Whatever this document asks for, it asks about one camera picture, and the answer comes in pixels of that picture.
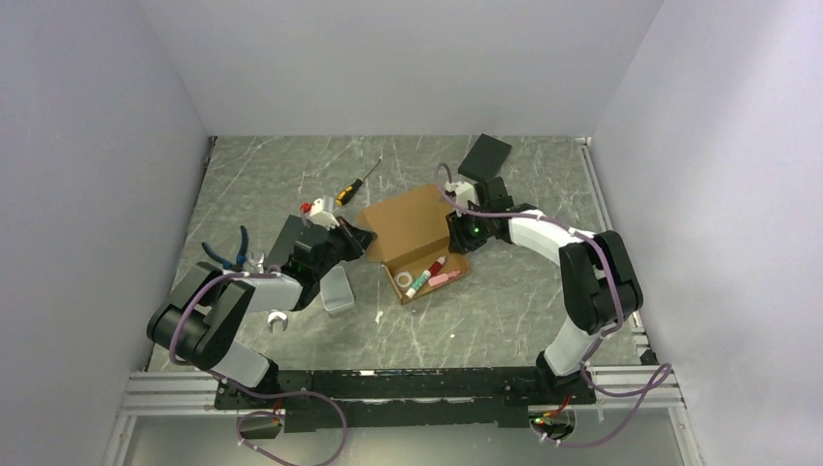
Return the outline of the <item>brown cardboard box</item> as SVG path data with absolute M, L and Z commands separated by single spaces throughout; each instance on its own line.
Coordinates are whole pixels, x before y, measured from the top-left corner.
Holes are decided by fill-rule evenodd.
M 429 183 L 377 202 L 357 216 L 359 228 L 377 234 L 377 239 L 367 248 L 367 257 L 384 267 L 389 286 L 402 305 L 469 275 L 468 258 L 448 250 L 450 235 L 446 216 L 453 212 L 438 188 Z M 397 274 L 408 272 L 417 279 L 441 256 L 445 263 L 440 272 L 456 271 L 457 276 L 437 286 L 425 283 L 413 297 L 408 297 L 397 285 Z

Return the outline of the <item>clear tape roll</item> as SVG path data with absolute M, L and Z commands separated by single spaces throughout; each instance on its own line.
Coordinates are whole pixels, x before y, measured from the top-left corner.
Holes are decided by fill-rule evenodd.
M 414 283 L 414 275 L 408 271 L 401 271 L 395 274 L 394 282 L 399 289 L 408 289 Z

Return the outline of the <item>pink tube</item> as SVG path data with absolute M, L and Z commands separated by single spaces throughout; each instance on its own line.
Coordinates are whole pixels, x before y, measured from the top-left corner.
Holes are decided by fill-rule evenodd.
M 442 286 L 442 285 L 448 283 L 449 281 L 452 281 L 452 280 L 458 278 L 461 275 L 462 275 L 462 272 L 460 270 L 453 270 L 453 271 L 450 271 L 450 272 L 447 272 L 447 273 L 441 273 L 441 274 L 438 274 L 436 276 L 431 277 L 428 280 L 428 285 L 430 287 L 433 287 L 433 288 L 439 287 L 439 286 Z

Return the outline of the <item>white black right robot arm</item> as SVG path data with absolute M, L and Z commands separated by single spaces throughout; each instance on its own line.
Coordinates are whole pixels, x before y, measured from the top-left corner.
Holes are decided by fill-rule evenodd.
M 561 401 L 572 390 L 571 375 L 643 304 L 622 237 L 612 230 L 580 230 L 531 204 L 516 204 L 501 178 L 475 184 L 448 181 L 438 190 L 454 209 L 446 217 L 450 251 L 465 254 L 495 238 L 558 266 L 566 317 L 538 357 L 544 370 L 534 381 L 545 402 Z

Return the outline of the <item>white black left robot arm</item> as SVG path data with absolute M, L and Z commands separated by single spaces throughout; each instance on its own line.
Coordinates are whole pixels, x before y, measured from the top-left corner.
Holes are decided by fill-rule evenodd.
M 237 341 L 246 314 L 304 310 L 319 294 L 322 279 L 339 263 L 359 259 L 377 237 L 344 218 L 331 229 L 294 221 L 273 247 L 282 264 L 268 262 L 261 272 L 246 272 L 198 262 L 151 316 L 147 336 L 169 352 L 172 363 L 239 384 L 250 405 L 267 407 L 280 392 L 280 368 Z

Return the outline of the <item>red white small bottle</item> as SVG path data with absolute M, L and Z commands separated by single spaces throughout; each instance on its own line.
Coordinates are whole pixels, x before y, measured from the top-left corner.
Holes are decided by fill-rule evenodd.
M 446 262 L 446 257 L 445 257 L 445 256 L 440 256 L 438 259 L 436 259 L 436 260 L 435 260 L 435 261 L 431 264 L 431 266 L 427 269 L 427 271 L 429 272 L 429 274 L 430 274 L 431 276 L 436 276 L 436 275 L 438 275 L 438 274 L 440 273 L 440 271 L 442 270 L 442 268 L 443 268 L 443 266 L 444 266 L 445 262 Z

